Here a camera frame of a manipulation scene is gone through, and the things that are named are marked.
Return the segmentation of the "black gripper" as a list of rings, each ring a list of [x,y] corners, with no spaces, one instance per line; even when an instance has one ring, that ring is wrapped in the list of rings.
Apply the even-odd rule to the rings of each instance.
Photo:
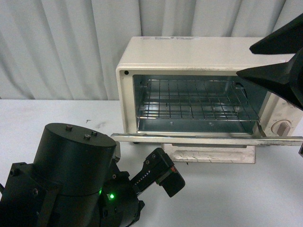
[[[129,180],[126,171],[115,174],[103,185],[98,201],[101,227],[129,227],[141,216],[145,203],[138,199],[149,186],[158,180],[169,197],[185,187],[185,180],[162,148],[156,148],[143,162],[142,170]]]

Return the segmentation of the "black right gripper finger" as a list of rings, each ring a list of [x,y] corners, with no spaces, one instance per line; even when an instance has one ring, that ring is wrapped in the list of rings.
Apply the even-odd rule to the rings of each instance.
[[[253,54],[292,54],[303,47],[303,15],[282,26],[250,47]]]

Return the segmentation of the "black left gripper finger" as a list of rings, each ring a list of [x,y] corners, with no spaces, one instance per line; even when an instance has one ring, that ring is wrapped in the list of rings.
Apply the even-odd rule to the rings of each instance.
[[[303,106],[303,54],[296,53],[288,62],[248,68],[236,74],[290,102]]]

